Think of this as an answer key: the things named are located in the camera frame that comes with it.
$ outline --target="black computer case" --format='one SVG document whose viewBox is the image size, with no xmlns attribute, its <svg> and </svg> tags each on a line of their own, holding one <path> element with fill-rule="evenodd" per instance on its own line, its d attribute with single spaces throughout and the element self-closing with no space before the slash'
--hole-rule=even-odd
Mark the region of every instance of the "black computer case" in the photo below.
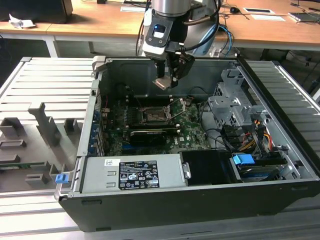
<svg viewBox="0 0 320 240">
<path fill-rule="evenodd" d="M 0 21 L 9 14 L 34 23 L 65 24 L 73 12 L 71 0 L 0 0 Z"/>
</svg>

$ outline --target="warning label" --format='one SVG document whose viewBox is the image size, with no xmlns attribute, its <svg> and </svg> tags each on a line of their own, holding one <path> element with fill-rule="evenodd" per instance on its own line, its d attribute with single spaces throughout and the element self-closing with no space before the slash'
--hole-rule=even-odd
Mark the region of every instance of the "warning label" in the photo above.
<svg viewBox="0 0 320 240">
<path fill-rule="evenodd" d="M 119 189 L 159 188 L 157 161 L 130 161 L 119 164 Z"/>
</svg>

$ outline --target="green circuit board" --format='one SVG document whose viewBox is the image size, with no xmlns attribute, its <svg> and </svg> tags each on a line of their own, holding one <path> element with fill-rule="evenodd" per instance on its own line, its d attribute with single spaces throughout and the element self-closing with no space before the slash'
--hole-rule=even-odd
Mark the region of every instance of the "green circuit board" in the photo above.
<svg viewBox="0 0 320 240">
<path fill-rule="evenodd" d="M 130 145 L 128 126 L 126 128 L 125 116 L 129 106 L 126 102 L 118 101 L 110 108 L 110 117 L 108 119 L 109 149 L 107 156 L 125 156 L 125 155 L 156 155 L 156 154 L 177 154 L 184 150 L 205 150 L 210 149 L 210 145 L 201 128 L 199 119 L 199 109 L 192 103 L 186 106 L 185 112 L 173 119 L 174 124 L 179 124 L 180 133 L 168 135 L 165 145 L 132 147 Z M 173 104 L 170 108 L 172 116 L 181 111 L 181 105 Z"/>
</svg>

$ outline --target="blue latch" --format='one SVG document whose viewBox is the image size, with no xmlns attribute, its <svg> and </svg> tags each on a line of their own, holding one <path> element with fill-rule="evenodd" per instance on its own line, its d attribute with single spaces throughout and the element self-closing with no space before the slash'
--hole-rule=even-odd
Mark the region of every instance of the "blue latch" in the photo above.
<svg viewBox="0 0 320 240">
<path fill-rule="evenodd" d="M 233 157 L 233 161 L 236 165 L 256 163 L 251 154 L 237 154 Z"/>
<path fill-rule="evenodd" d="M 60 173 L 55 177 L 56 184 L 67 184 L 69 182 L 69 174 L 68 173 Z"/>
</svg>

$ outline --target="white tissue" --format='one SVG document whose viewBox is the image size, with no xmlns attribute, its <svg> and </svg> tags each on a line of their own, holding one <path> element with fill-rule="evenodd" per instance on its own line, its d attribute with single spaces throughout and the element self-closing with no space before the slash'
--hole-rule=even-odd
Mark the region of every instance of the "white tissue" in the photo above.
<svg viewBox="0 0 320 240">
<path fill-rule="evenodd" d="M 15 18 L 9 14 L 10 20 L 9 23 L 14 26 L 16 29 L 24 29 L 24 28 L 31 28 L 35 27 L 36 25 L 31 20 L 20 20 Z"/>
</svg>

